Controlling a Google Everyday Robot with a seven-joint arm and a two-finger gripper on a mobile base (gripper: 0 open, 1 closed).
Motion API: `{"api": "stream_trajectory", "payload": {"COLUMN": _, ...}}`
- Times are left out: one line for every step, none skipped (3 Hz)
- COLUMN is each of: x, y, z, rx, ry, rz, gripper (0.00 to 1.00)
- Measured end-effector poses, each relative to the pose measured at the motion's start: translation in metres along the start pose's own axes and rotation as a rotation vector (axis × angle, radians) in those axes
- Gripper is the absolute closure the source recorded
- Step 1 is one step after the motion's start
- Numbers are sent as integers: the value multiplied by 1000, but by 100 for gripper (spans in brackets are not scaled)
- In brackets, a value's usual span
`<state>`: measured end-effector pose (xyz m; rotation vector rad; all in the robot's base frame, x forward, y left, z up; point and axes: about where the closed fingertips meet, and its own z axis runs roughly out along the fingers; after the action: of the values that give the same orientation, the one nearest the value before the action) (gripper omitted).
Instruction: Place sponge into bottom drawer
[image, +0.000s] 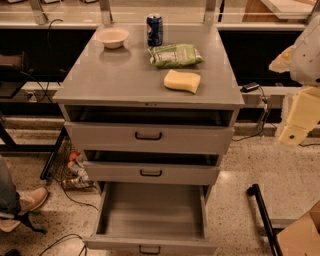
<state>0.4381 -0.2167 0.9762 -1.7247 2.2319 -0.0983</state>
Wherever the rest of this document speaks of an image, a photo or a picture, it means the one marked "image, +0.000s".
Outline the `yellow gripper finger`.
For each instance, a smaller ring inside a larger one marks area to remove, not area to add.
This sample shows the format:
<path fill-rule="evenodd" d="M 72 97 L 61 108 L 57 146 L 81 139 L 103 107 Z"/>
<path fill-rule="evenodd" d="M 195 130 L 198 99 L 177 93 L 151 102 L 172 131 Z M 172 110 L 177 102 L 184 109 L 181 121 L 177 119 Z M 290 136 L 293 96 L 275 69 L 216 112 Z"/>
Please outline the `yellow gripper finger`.
<path fill-rule="evenodd" d="M 269 65 L 269 70 L 276 73 L 292 71 L 292 54 L 294 46 L 289 46 L 280 53 Z"/>
<path fill-rule="evenodd" d="M 302 87 L 288 93 L 283 101 L 278 141 L 285 146 L 297 146 L 320 122 L 320 89 Z"/>

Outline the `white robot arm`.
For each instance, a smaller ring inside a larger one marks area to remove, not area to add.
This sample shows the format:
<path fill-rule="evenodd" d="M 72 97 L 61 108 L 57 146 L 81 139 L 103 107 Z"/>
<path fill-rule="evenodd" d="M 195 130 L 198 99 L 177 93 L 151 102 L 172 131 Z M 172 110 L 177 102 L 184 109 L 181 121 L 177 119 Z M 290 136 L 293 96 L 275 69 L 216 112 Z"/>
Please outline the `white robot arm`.
<path fill-rule="evenodd" d="M 320 122 L 320 16 L 313 18 L 295 43 L 271 62 L 269 70 L 289 72 L 290 78 L 302 85 L 292 96 L 278 137 L 281 144 L 296 146 Z"/>

